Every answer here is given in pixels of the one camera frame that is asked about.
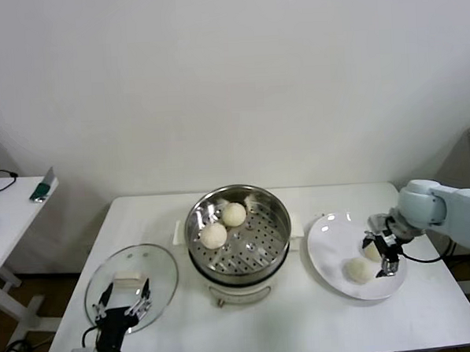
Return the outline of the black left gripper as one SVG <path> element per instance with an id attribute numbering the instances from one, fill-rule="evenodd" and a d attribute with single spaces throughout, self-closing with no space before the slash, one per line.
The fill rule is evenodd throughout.
<path id="1" fill-rule="evenodd" d="M 152 299 L 150 298 L 150 284 L 147 278 L 139 299 L 130 307 L 119 307 L 105 311 L 109 298 L 113 292 L 113 283 L 102 292 L 98 303 L 92 305 L 95 312 L 95 323 L 100 330 L 100 336 L 96 341 L 98 352 L 120 352 L 124 336 L 129 328 L 135 327 L 139 319 L 143 319 L 149 310 Z"/>

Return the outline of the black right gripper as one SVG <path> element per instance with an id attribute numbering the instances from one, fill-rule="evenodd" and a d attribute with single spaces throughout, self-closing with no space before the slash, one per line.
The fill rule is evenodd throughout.
<path id="1" fill-rule="evenodd" d="M 362 241 L 361 248 L 375 246 L 379 251 L 381 260 L 380 270 L 376 273 L 376 278 L 394 276 L 399 267 L 398 255 L 403 254 L 401 244 L 395 235 L 376 235 L 373 232 L 365 231 L 365 237 Z"/>

